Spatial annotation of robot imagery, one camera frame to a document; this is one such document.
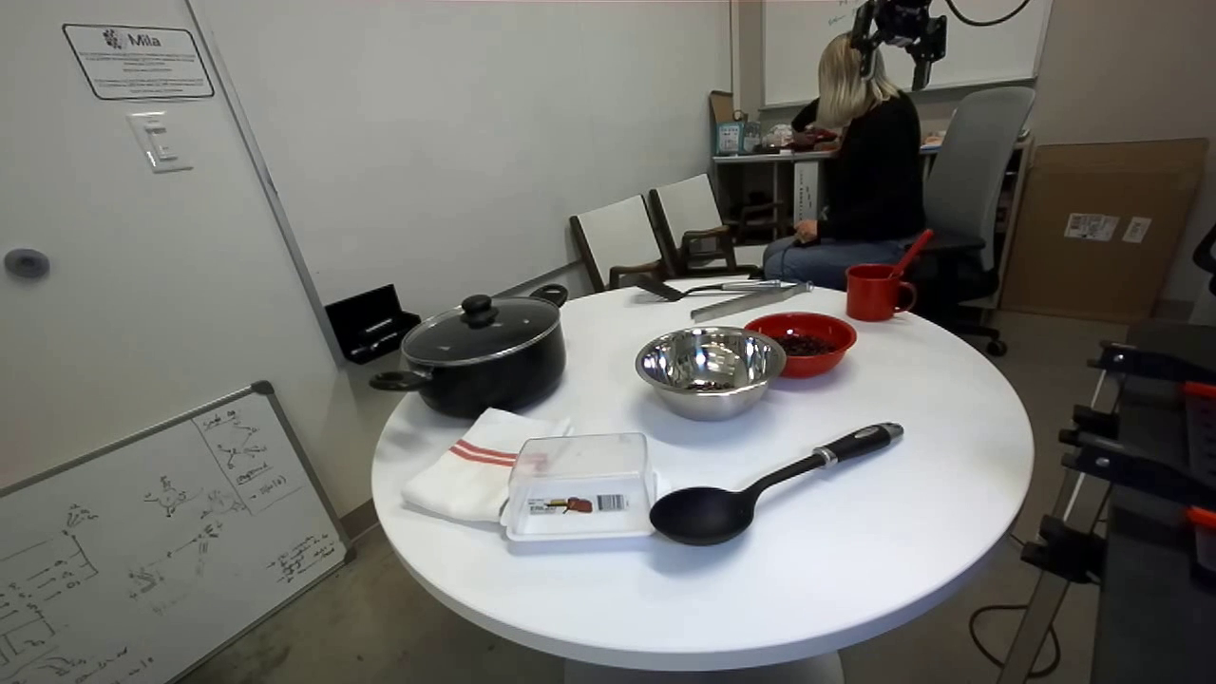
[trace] folded cloth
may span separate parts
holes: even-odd
[[[563,424],[491,405],[456,446],[403,481],[403,503],[444,522],[498,528],[518,453],[525,441],[555,432]]]

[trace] pot handle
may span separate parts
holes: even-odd
[[[418,391],[422,380],[410,375],[410,372],[379,372],[379,375],[372,375],[372,387],[377,387],[377,391]]]
[[[551,285],[531,287],[530,298],[563,308],[569,300],[569,287],[551,281]]]

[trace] person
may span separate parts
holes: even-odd
[[[843,285],[857,263],[893,263],[925,227],[925,161],[912,97],[848,34],[819,63],[822,97],[790,120],[790,149],[828,149],[822,218],[764,246],[764,279]]]

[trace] red cup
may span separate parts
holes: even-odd
[[[901,281],[893,266],[850,266],[848,270],[848,318],[893,318],[915,304],[915,285]]]

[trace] pot lid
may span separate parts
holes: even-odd
[[[491,300],[467,298],[460,315],[418,327],[403,355],[410,365],[484,365],[537,346],[558,327],[558,308],[549,300]]]

